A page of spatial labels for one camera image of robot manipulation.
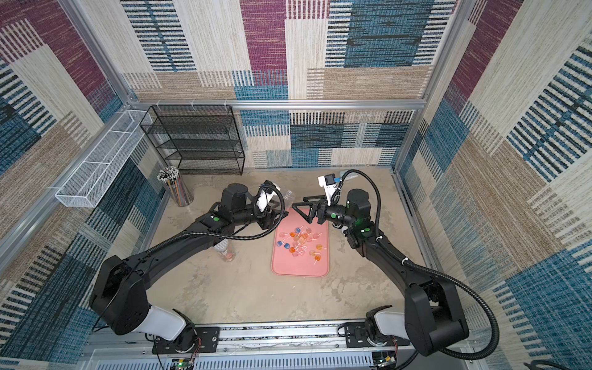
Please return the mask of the candy jar clear plastic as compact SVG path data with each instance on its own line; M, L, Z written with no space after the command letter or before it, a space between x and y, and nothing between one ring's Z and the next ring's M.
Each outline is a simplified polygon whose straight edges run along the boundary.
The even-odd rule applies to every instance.
M293 205L293 203L295 202L296 195L293 191L286 190L283 193L283 199L284 199L284 203L285 203L285 208L290 209L291 205Z

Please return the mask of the candy jar patterned lid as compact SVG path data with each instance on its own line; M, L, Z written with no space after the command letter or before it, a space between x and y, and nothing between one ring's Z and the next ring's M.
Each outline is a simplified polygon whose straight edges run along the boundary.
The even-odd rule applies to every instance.
M223 239L214 245L214 250L217 251L217 253L225 262L231 262L235 258L234 250L231 247L230 241L228 239Z

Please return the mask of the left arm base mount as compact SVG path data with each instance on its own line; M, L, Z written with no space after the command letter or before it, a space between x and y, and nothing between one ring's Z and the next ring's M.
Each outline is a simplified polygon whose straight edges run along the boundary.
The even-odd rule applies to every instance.
M152 354L163 356L215 353L219 336L220 327L187 327L172 341L160 337L154 339Z

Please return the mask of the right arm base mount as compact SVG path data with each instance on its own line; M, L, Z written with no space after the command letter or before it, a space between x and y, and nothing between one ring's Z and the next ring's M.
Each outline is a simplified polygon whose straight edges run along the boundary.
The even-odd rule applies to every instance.
M348 348L410 346L408 339L382 334L373 324L366 322L345 322L337 329L339 337L345 338Z

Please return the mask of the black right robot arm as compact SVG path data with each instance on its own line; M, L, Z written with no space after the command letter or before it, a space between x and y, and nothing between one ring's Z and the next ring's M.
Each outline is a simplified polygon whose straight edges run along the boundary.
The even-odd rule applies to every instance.
M431 271L409 266L405 255L372 220L366 191L349 191L344 205L330 205L324 197L315 196L292 207L308 223L330 221L343 227L350 247L378 266L404 294L402 314L389 306L367 313L365 330L370 344L383 345L391 337L399 337L410 341L419 354L429 356L468 338L470 331L456 286Z

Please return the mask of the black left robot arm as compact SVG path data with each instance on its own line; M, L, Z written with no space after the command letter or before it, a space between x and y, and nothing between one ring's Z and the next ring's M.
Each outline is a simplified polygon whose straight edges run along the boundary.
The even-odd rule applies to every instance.
M271 181L265 181L256 194L232 183L219 202L179 234L144 252L106 259L89 306L116 335L142 332L175 341L188 331L190 320L149 303L148 289L190 257L223 241L253 241L271 234L284 215L285 199Z

